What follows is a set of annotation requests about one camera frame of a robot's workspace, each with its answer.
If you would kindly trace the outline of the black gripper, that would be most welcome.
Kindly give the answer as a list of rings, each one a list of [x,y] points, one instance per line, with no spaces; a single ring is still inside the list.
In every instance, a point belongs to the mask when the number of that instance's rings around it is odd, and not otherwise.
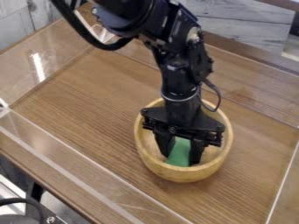
[[[143,128],[154,132],[159,150],[166,157],[172,151],[175,138],[188,139],[190,165],[196,165],[202,160],[204,148],[210,145],[220,147],[226,125],[208,115],[199,101],[159,102],[160,104],[147,106],[140,111]]]

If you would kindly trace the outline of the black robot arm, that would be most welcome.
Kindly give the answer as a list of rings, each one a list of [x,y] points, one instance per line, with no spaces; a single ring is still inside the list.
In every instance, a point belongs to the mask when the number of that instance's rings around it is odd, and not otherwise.
[[[202,86],[211,86],[214,60],[204,46],[204,33],[196,16],[175,0],[91,0],[92,14],[104,28],[119,36],[103,43],[83,24],[64,0],[51,0],[71,27],[96,48],[115,51],[134,39],[151,50],[162,72],[163,105],[143,108],[143,128],[154,138],[166,158],[187,143],[187,163],[202,161],[208,146],[222,145],[226,126],[207,115],[218,109],[204,105]]]

